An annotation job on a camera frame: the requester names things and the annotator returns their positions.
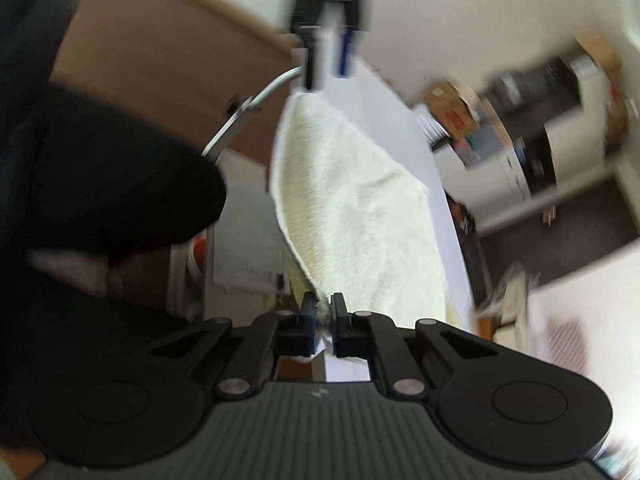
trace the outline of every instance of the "gray panel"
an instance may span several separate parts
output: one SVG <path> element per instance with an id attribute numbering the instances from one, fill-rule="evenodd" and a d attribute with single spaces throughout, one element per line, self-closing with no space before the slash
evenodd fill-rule
<path id="1" fill-rule="evenodd" d="M 94 471 L 51 462 L 34 480 L 602 480 L 590 463 L 558 472 L 486 465 L 453 447 L 419 404 L 372 383 L 268 383 L 218 405 L 199 434 L 154 462 Z"/>

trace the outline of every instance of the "white cloth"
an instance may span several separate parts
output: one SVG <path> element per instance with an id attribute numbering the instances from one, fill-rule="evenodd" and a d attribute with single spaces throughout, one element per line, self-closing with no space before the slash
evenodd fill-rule
<path id="1" fill-rule="evenodd" d="M 278 223 L 326 302 L 412 328 L 446 318 L 428 190 L 318 94 L 289 98 L 271 161 Z"/>

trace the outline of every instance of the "wooden edge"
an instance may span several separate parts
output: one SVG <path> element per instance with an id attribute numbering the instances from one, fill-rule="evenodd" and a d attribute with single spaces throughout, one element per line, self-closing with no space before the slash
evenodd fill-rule
<path id="1" fill-rule="evenodd" d="M 491 106 L 489 100 L 487 98 L 482 98 L 482 100 L 480 101 L 480 105 L 482 107 L 482 110 L 484 110 L 486 116 L 489 118 L 491 126 L 494 127 L 495 133 L 498 135 L 498 138 L 500 139 L 502 145 L 505 148 L 511 146 L 511 137 L 507 133 L 504 124 L 502 124 L 500 117 L 498 117 L 498 114 L 495 113 L 494 107 Z"/>
<path id="2" fill-rule="evenodd" d="M 191 1 L 204 9 L 211 10 L 212 12 L 222 15 L 229 21 L 240 25 L 254 36 L 271 45 L 284 56 L 287 56 L 287 58 L 292 59 L 292 50 L 296 44 L 293 35 L 285 34 L 284 32 L 279 34 L 277 30 L 268 27 L 260 19 L 245 12 L 234 4 L 228 3 L 226 0 Z"/>

